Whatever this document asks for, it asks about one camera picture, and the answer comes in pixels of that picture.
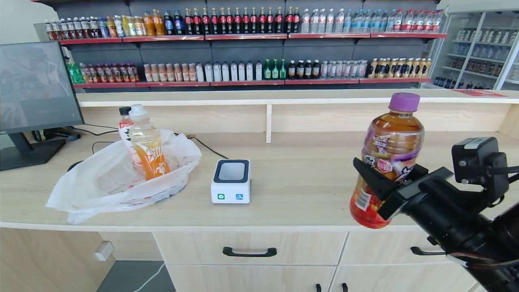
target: green bottle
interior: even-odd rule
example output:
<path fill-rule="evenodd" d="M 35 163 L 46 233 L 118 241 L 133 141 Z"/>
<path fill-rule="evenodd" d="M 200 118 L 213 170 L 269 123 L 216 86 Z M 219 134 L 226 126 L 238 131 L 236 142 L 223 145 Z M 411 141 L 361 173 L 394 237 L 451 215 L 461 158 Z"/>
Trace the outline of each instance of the green bottle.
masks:
<path fill-rule="evenodd" d="M 271 71 L 270 71 L 270 64 L 269 64 L 270 60 L 267 59 L 265 60 L 265 72 L 263 73 L 264 77 L 265 77 L 265 80 L 269 80 L 271 78 Z"/>
<path fill-rule="evenodd" d="M 279 70 L 279 79 L 286 79 L 285 59 L 281 59 L 281 69 Z"/>
<path fill-rule="evenodd" d="M 278 59 L 274 59 L 274 68 L 272 69 L 272 79 L 279 78 L 279 70 L 278 70 Z"/>

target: computer monitor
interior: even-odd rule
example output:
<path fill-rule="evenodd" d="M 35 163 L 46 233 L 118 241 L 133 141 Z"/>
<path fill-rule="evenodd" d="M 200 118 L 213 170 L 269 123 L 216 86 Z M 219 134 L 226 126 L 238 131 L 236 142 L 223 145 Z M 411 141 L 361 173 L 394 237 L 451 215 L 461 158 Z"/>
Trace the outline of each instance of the computer monitor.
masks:
<path fill-rule="evenodd" d="M 58 42 L 0 45 L 0 170 L 47 163 L 65 139 L 30 144 L 24 131 L 83 124 Z"/>

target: black bottle cap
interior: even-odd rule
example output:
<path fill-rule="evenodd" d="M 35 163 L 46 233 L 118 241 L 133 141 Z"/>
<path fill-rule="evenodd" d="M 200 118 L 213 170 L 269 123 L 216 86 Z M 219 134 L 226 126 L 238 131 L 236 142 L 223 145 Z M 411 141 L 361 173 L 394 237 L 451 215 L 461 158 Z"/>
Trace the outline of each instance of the black bottle cap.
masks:
<path fill-rule="evenodd" d="M 131 111 L 131 107 L 121 107 L 119 108 L 119 113 L 121 115 L 129 115 Z"/>

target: white cable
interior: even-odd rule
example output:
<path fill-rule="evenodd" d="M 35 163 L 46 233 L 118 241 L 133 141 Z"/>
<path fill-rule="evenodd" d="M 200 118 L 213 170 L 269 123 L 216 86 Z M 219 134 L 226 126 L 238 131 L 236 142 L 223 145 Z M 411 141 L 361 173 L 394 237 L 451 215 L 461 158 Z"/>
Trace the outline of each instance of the white cable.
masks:
<path fill-rule="evenodd" d="M 153 278 L 155 278 L 156 275 L 158 275 L 160 273 L 160 270 L 162 270 L 162 268 L 164 268 L 164 266 L 166 265 L 166 263 L 163 263 L 159 270 L 155 273 L 155 275 L 153 275 L 151 278 L 148 279 L 148 281 L 144 282 L 144 284 L 142 284 L 141 288 L 135 290 L 134 292 L 139 292 L 142 288 L 144 288 L 144 286 L 146 286 L 146 284 L 148 284 L 149 281 L 151 281 Z"/>

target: purple bottle cap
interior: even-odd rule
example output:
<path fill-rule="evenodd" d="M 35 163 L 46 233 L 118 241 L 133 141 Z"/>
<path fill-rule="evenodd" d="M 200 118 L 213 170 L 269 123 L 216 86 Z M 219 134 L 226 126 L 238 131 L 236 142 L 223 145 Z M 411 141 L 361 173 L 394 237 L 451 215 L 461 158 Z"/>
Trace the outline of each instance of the purple bottle cap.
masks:
<path fill-rule="evenodd" d="M 409 92 L 397 92 L 391 97 L 389 109 L 399 112 L 416 112 L 420 96 Z"/>

